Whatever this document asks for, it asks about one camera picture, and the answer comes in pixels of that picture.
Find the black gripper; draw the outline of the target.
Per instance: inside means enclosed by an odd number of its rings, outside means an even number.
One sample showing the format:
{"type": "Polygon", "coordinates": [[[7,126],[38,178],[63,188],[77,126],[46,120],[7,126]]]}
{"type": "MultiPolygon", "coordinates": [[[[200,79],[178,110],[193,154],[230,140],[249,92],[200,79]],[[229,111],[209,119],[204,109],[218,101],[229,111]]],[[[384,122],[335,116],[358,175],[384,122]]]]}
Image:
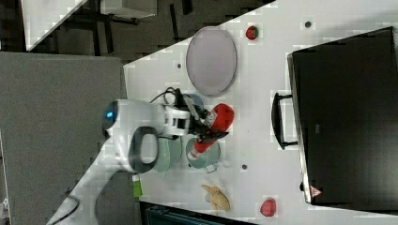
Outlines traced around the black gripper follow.
{"type": "Polygon", "coordinates": [[[188,114],[188,124],[184,128],[188,130],[189,134],[199,134],[196,141],[199,143],[212,143],[228,135],[228,132],[220,132],[218,130],[203,133],[205,130],[204,120],[214,120],[216,113],[194,105],[190,98],[183,97],[183,93],[179,88],[175,90],[175,97],[175,107],[179,111],[188,114]]]}

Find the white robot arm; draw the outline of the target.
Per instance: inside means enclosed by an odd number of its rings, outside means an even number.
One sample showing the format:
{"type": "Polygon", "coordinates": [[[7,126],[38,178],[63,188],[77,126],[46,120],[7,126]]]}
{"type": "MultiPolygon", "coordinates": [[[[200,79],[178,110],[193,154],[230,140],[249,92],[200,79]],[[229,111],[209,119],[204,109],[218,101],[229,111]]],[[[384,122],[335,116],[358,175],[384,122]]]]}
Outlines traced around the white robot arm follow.
{"type": "Polygon", "coordinates": [[[99,225],[95,205],[107,183],[119,171],[142,174],[151,171],[159,159],[146,162],[144,138],[152,137],[155,150],[160,138],[175,140],[193,135],[187,158],[197,161],[204,157],[217,140],[228,134],[235,119],[234,110],[224,104],[207,110],[194,99],[169,87],[160,94],[174,96],[174,102],[158,103],[134,99],[117,99],[110,103],[102,117],[102,129],[108,135],[95,160],[70,191],[46,225],[99,225]]]}

